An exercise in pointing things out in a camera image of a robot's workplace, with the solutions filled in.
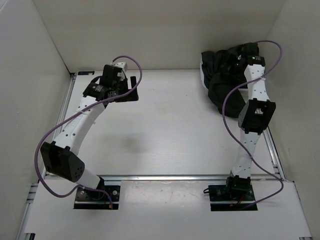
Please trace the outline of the black trousers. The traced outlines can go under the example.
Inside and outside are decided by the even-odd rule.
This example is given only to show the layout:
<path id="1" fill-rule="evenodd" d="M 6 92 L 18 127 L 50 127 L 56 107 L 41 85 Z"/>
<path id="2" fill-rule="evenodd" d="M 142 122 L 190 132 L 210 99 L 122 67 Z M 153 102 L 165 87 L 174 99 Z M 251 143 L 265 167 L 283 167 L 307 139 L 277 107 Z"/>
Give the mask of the black trousers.
<path id="1" fill-rule="evenodd" d="M 223 103 L 228 93 L 236 86 L 245 83 L 246 77 L 240 75 L 226 74 L 227 54 L 240 55 L 241 45 L 229 49 L 214 51 L 204 51 L 201 53 L 201 67 L 203 73 L 204 86 L 208 90 L 208 98 L 222 113 Z"/>

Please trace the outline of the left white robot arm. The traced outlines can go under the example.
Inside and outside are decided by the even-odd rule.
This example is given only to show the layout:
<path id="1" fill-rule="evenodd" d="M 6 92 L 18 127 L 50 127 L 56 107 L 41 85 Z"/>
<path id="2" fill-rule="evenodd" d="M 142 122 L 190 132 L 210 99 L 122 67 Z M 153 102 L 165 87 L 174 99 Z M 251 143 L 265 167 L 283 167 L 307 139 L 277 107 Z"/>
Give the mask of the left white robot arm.
<path id="1" fill-rule="evenodd" d="M 62 130 L 52 142 L 41 140 L 35 155 L 41 156 L 47 172 L 76 183 L 87 190 L 93 200 L 105 194 L 101 177 L 86 169 L 78 157 L 80 147 L 96 119 L 113 102 L 138 101 L 141 78 L 119 73 L 94 78 L 85 88 L 76 112 L 60 124 Z"/>

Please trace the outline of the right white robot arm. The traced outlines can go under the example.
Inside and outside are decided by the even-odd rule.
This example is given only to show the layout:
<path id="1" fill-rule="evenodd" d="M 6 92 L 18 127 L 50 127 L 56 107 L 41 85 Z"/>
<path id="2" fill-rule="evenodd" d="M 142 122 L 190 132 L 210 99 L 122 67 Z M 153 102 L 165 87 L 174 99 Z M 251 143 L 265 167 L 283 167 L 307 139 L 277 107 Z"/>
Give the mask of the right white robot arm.
<path id="1" fill-rule="evenodd" d="M 265 59 L 258 55 L 243 57 L 247 67 L 244 70 L 248 84 L 248 101 L 238 117 L 240 143 L 235 163 L 227 178 L 224 193 L 230 200 L 243 199 L 251 188 L 252 157 L 260 138 L 275 112 L 276 103 L 267 94 Z"/>

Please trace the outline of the black corner bracket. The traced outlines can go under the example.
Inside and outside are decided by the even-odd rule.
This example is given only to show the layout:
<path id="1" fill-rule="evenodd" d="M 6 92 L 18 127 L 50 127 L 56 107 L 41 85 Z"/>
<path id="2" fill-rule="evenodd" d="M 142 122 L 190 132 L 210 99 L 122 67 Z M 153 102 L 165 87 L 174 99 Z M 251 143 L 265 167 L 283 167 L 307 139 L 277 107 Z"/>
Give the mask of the black corner bracket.
<path id="1" fill-rule="evenodd" d="M 92 76 L 95 74 L 95 71 L 79 71 L 78 76 Z"/>

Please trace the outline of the left aluminium frame rail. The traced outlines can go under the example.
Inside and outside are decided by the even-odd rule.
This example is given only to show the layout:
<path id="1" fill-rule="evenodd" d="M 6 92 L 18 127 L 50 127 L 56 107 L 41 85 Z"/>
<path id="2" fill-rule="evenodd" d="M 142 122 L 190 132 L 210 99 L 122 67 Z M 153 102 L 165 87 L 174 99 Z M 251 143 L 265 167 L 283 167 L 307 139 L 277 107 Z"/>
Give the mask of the left aluminium frame rail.
<path id="1" fill-rule="evenodd" d="M 58 125 L 64 121 L 67 115 L 69 102 L 71 99 L 71 95 L 74 89 L 78 72 L 77 71 L 71 72 L 69 75 L 70 77 L 67 81 L 68 82 L 67 89 L 63 95 L 62 103 L 59 105 L 57 119 L 55 120 L 54 124 L 51 124 L 49 128 L 45 131 L 45 134 L 41 137 L 34 153 L 34 169 L 38 177 L 38 182 L 42 184 L 45 181 L 47 170 L 41 155 L 41 146 L 45 141 L 47 140 L 51 141 L 58 134 L 58 132 L 61 131 L 62 127 Z"/>

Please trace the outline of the aluminium frame rail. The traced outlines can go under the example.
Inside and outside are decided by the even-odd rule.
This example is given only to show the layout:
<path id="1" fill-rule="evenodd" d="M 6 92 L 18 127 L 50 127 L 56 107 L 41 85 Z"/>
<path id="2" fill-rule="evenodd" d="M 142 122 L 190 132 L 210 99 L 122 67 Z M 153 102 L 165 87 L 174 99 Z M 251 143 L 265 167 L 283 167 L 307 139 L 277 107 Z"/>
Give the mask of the aluminium frame rail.
<path id="1" fill-rule="evenodd" d="M 58 132 L 61 131 L 62 127 L 58 125 L 64 121 L 67 115 L 69 102 L 71 99 L 71 95 L 74 89 L 78 72 L 77 71 L 71 72 L 69 75 L 70 77 L 67 81 L 68 82 L 67 89 L 63 95 L 62 103 L 59 105 L 57 119 L 55 120 L 54 124 L 51 124 L 49 128 L 45 131 L 45 134 L 41 137 L 34 153 L 34 169 L 38 177 L 38 182 L 42 184 L 45 181 L 47 170 L 41 155 L 41 146 L 45 141 L 47 140 L 51 141 L 58 134 Z"/>
<path id="2" fill-rule="evenodd" d="M 279 157 L 279 154 L 278 154 L 278 151 L 277 151 L 277 148 L 276 148 L 276 145 L 275 145 L 275 142 L 274 142 L 274 139 L 273 139 L 273 136 L 272 136 L 272 133 L 271 133 L 269 127 L 263 132 L 263 136 L 264 136 L 266 145 L 268 147 L 268 151 L 269 151 L 269 154 L 271 157 L 273 169 L 274 169 L 275 173 L 277 175 L 279 175 L 279 177 L 282 180 L 285 181 L 286 176 L 285 176 L 283 166 L 282 166 L 282 163 L 281 163 L 281 160 L 280 160 L 280 157 Z"/>

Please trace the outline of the right aluminium frame rail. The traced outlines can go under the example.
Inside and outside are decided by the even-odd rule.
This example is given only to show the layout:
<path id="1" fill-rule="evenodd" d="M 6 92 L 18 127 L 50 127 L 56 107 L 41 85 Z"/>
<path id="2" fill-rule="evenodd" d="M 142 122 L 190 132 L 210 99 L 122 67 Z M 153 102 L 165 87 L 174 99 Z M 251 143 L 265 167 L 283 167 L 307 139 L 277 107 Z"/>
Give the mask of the right aluminium frame rail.
<path id="1" fill-rule="evenodd" d="M 283 166 L 282 166 L 282 163 L 281 163 L 281 160 L 280 160 L 280 157 L 279 157 L 279 154 L 278 154 L 278 151 L 277 151 L 277 148 L 276 148 L 276 145 L 275 145 L 275 142 L 274 142 L 274 139 L 273 139 L 273 136 L 272 136 L 272 133 L 271 133 L 269 127 L 263 132 L 263 136 L 264 136 L 266 145 L 268 147 L 268 151 L 269 151 L 269 154 L 271 157 L 273 169 L 274 169 L 275 173 L 277 175 L 279 175 L 279 177 L 282 180 L 285 181 L 286 176 L 285 176 Z"/>

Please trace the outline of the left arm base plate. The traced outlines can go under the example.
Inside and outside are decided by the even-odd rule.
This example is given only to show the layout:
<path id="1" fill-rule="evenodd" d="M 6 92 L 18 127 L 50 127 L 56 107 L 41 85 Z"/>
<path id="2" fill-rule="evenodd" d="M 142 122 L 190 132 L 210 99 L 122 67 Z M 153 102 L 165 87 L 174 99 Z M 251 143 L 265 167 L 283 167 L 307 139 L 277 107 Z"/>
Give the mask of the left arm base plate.
<path id="1" fill-rule="evenodd" d="M 120 202 L 121 186 L 116 183 L 103 181 L 100 191 L 91 191 L 78 188 L 75 193 L 73 208 L 76 210 L 118 210 Z"/>

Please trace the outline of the front aluminium rail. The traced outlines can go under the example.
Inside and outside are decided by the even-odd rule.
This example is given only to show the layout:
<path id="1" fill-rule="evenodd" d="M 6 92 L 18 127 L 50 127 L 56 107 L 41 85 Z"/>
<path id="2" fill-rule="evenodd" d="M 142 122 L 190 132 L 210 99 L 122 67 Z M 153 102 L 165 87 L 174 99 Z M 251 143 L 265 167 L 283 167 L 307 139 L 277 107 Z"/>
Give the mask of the front aluminium rail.
<path id="1" fill-rule="evenodd" d="M 200 175 L 100 175 L 105 181 L 225 181 L 228 175 L 225 174 L 200 174 Z M 64 178 L 46 174 L 45 180 L 64 180 Z M 254 174 L 251 177 L 254 181 L 265 181 L 271 180 L 276 181 L 277 179 L 268 174 Z"/>

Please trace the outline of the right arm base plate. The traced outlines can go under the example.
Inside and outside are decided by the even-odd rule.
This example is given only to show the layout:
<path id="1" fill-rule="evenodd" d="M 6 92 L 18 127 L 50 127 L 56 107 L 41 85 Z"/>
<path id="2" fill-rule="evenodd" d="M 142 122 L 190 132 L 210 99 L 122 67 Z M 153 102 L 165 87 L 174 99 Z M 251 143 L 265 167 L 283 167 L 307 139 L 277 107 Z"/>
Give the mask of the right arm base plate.
<path id="1" fill-rule="evenodd" d="M 247 193 L 228 193 L 225 185 L 209 185 L 203 193 L 209 195 L 211 212 L 257 211 L 253 188 Z"/>

